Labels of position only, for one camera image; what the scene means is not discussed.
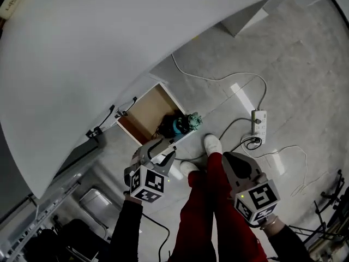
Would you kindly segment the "white power strip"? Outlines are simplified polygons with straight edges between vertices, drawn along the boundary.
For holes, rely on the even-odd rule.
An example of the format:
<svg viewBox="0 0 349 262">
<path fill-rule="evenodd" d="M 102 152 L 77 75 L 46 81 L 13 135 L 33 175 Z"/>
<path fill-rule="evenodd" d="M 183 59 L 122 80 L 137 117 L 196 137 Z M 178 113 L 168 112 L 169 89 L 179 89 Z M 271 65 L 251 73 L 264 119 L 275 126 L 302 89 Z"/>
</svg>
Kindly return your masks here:
<svg viewBox="0 0 349 262">
<path fill-rule="evenodd" d="M 261 140 L 261 144 L 266 142 L 267 112 L 265 110 L 253 110 L 251 112 L 252 126 L 251 133 Z"/>
</svg>

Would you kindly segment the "person's left white shoe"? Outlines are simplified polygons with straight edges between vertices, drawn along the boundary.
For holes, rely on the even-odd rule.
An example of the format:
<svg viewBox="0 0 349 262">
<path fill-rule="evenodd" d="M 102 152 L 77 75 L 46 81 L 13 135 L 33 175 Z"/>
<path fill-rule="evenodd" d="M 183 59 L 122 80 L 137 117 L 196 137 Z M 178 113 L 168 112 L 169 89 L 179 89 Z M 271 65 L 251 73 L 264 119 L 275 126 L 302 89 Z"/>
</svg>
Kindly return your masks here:
<svg viewBox="0 0 349 262">
<path fill-rule="evenodd" d="M 191 172 L 199 171 L 199 168 L 192 162 L 183 161 L 180 164 L 180 171 L 185 177 L 188 177 Z"/>
</svg>

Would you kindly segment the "white metal rack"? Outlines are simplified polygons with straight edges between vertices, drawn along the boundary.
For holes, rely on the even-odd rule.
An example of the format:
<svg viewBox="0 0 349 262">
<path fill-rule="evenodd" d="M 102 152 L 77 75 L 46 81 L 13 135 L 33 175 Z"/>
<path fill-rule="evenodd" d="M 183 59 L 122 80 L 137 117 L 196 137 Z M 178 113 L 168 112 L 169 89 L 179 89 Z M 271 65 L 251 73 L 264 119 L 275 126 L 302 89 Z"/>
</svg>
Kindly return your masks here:
<svg viewBox="0 0 349 262">
<path fill-rule="evenodd" d="M 81 173 L 75 174 L 57 189 L 51 186 L 52 191 L 42 199 L 28 196 L 21 205 L 0 220 L 0 262 L 16 261 L 25 244 L 77 189 L 81 176 Z"/>
</svg>

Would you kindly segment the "person's white shoe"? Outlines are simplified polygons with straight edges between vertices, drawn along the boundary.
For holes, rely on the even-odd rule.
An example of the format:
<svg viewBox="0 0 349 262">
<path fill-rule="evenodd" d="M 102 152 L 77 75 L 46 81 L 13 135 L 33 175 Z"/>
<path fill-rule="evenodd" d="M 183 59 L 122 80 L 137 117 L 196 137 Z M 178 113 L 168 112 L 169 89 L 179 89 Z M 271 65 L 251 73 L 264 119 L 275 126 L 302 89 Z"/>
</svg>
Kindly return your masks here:
<svg viewBox="0 0 349 262">
<path fill-rule="evenodd" d="M 188 177 L 191 172 L 199 171 L 199 168 L 192 162 L 183 161 L 180 164 L 180 171 L 185 177 Z"/>
<path fill-rule="evenodd" d="M 213 153 L 222 154 L 222 144 L 215 135 L 207 134 L 204 137 L 203 144 L 208 157 Z"/>
</svg>

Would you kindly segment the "person's left forearm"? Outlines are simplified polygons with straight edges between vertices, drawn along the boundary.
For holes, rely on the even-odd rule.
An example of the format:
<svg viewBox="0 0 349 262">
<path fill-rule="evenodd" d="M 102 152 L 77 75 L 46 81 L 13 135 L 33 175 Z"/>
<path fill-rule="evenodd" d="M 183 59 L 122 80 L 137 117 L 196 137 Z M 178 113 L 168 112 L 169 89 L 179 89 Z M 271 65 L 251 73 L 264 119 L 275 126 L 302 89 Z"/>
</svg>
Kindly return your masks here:
<svg viewBox="0 0 349 262">
<path fill-rule="evenodd" d="M 122 210 L 112 235 L 107 262 L 138 262 L 142 201 L 125 193 Z"/>
</svg>

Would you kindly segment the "white drawer with wooden inside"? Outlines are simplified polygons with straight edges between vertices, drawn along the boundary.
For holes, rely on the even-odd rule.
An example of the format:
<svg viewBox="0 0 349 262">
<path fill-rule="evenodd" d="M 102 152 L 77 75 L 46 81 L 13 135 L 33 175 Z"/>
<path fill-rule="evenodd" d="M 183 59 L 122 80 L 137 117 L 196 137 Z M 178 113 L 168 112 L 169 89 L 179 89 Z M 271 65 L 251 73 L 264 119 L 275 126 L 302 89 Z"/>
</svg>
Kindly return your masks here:
<svg viewBox="0 0 349 262">
<path fill-rule="evenodd" d="M 128 116 L 117 118 L 116 123 L 139 146 L 143 146 L 156 138 L 164 138 L 162 136 L 154 137 L 153 134 L 165 115 L 177 112 L 188 115 L 169 89 L 163 83 L 158 82 L 138 98 L 128 111 Z M 161 154 L 169 153 L 172 148 L 177 149 L 178 144 L 193 132 L 170 139 L 164 138 L 169 142 L 169 147 Z"/>
</svg>

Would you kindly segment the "person's right forearm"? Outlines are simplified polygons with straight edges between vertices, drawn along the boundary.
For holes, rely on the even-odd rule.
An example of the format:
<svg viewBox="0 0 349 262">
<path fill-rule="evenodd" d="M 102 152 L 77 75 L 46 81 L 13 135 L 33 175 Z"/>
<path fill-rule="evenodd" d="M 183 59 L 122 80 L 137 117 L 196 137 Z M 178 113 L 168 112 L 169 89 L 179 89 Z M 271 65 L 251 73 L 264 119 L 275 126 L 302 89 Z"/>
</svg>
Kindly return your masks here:
<svg viewBox="0 0 349 262">
<path fill-rule="evenodd" d="M 273 213 L 258 221 L 280 262 L 314 262 L 301 239 Z"/>
</svg>

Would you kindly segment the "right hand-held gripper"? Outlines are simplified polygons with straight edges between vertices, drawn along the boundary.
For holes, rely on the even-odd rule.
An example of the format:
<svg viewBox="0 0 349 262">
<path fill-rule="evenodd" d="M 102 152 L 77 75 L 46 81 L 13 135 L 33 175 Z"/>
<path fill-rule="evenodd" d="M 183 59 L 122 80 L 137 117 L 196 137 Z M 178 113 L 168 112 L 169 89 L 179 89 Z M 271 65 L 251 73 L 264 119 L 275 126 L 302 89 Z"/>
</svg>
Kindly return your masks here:
<svg viewBox="0 0 349 262">
<path fill-rule="evenodd" d="M 222 165 L 235 195 L 242 186 L 253 183 L 261 168 L 253 159 L 241 153 L 224 152 Z M 235 196 L 234 208 L 250 226 L 258 226 L 260 221 L 271 215 L 280 201 L 280 195 L 273 180 L 260 183 Z"/>
</svg>

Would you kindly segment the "teal and black cloth bundle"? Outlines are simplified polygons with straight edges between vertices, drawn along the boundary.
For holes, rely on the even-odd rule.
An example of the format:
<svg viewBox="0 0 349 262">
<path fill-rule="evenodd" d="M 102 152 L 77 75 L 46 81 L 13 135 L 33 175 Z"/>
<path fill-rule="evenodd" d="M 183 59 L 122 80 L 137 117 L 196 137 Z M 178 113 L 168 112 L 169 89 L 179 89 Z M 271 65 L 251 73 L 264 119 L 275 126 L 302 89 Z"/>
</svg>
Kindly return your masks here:
<svg viewBox="0 0 349 262">
<path fill-rule="evenodd" d="M 170 139 L 195 131 L 201 124 L 202 117 L 197 112 L 188 115 L 178 112 L 175 114 L 167 114 L 162 118 L 153 136 L 162 136 Z"/>
</svg>

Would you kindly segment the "person's left leg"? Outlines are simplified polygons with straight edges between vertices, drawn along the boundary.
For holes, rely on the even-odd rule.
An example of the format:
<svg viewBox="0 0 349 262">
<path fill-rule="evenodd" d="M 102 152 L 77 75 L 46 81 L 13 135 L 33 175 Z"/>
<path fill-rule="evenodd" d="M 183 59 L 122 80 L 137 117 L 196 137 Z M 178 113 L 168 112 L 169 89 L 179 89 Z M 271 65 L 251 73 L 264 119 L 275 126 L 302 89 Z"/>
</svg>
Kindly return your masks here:
<svg viewBox="0 0 349 262">
<path fill-rule="evenodd" d="M 191 192 L 180 212 L 176 243 L 168 262 L 216 262 L 212 244 L 212 199 L 206 173 L 191 172 L 188 184 Z"/>
</svg>

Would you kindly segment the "white desk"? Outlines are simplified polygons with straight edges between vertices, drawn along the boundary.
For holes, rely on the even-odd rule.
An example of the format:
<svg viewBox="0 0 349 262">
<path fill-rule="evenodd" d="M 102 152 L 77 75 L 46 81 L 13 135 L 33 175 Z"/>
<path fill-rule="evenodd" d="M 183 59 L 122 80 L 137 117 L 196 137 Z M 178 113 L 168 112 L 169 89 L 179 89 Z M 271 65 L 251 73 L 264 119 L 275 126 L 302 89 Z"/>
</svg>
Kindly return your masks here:
<svg viewBox="0 0 349 262">
<path fill-rule="evenodd" d="M 0 38 L 0 124 L 31 192 L 137 77 L 258 1 L 22 0 Z"/>
</svg>

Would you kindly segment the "black tripod stand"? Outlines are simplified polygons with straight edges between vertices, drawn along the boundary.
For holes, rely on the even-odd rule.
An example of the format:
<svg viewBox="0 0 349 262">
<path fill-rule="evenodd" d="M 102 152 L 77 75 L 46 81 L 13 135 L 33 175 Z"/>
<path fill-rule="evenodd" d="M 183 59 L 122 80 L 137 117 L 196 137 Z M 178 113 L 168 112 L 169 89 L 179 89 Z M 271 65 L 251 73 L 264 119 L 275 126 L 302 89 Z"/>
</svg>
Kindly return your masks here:
<svg viewBox="0 0 349 262">
<path fill-rule="evenodd" d="M 316 229 L 290 226 L 301 237 L 313 260 L 329 257 L 349 239 L 349 187 L 342 193 L 344 185 L 342 170 L 338 170 L 334 192 L 322 191 L 320 194 L 324 206 L 319 207 L 314 201 L 315 215 L 320 223 Z"/>
</svg>

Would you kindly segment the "black chair with metal frame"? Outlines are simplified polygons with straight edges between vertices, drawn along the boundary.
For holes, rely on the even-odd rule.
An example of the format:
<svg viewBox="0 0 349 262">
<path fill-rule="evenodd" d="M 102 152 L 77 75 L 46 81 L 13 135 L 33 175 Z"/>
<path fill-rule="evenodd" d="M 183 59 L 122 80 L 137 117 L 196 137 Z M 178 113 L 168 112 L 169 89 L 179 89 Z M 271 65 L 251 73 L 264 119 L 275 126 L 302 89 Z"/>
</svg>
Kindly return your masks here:
<svg viewBox="0 0 349 262">
<path fill-rule="evenodd" d="M 95 187 L 68 196 L 53 221 L 68 246 L 92 262 L 105 262 L 121 208 Z"/>
</svg>

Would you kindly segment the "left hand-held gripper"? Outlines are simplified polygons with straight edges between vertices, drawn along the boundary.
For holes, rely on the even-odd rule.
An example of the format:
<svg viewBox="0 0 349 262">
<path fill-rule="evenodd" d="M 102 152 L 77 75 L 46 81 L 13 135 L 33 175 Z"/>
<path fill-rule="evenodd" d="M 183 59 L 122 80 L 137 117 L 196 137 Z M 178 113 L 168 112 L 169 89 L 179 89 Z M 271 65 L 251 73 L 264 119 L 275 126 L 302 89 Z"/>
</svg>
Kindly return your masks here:
<svg viewBox="0 0 349 262">
<path fill-rule="evenodd" d="M 124 169 L 124 183 L 130 188 L 131 197 L 148 203 L 162 197 L 165 176 L 168 177 L 176 159 L 176 148 L 172 148 L 167 154 L 161 154 L 168 147 L 166 139 L 156 138 L 134 153 L 130 165 Z"/>
</svg>

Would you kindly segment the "person's right white shoe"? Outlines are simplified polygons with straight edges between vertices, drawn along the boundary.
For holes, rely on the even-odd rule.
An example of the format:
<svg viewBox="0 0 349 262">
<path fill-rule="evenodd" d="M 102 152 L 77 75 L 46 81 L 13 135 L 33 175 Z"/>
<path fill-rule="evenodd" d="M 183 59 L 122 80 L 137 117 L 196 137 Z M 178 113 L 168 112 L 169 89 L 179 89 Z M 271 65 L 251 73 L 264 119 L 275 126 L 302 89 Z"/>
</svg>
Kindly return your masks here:
<svg viewBox="0 0 349 262">
<path fill-rule="evenodd" d="M 222 154 L 222 144 L 215 135 L 207 134 L 204 137 L 203 144 L 208 157 L 213 153 Z"/>
</svg>

